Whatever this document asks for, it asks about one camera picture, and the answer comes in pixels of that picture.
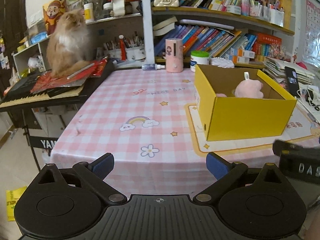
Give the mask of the person's right hand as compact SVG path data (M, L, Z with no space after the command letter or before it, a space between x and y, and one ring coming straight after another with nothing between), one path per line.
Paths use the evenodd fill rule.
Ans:
M300 239L320 240L319 198L309 207L307 217L299 233Z

